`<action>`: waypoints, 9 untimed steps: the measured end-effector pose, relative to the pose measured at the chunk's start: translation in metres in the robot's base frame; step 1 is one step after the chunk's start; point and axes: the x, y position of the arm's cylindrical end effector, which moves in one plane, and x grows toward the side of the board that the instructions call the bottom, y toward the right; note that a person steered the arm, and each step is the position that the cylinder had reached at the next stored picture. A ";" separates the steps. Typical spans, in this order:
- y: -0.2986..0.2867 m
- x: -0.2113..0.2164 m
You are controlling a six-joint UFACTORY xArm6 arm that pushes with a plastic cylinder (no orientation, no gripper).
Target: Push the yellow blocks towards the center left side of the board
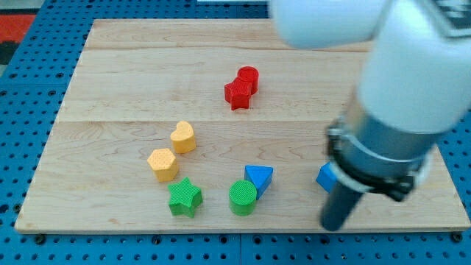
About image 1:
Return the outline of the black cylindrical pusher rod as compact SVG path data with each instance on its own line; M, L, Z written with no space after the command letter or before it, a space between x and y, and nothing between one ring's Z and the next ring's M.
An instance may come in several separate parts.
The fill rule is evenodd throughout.
M320 214L323 228L329 231L339 230L363 195L337 182L331 189Z

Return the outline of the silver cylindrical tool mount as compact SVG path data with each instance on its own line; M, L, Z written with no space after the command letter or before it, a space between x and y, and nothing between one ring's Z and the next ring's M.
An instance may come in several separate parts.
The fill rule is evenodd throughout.
M328 127L327 153L338 181L359 193L403 201L427 178L442 134L433 101L403 104L382 121L353 91L345 111Z

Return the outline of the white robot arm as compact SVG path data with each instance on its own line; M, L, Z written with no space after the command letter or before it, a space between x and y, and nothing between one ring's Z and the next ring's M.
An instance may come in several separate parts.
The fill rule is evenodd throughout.
M404 200L470 107L470 3L271 1L269 12L294 48L373 43L347 109L327 129L337 181L323 228L338 230L365 193Z

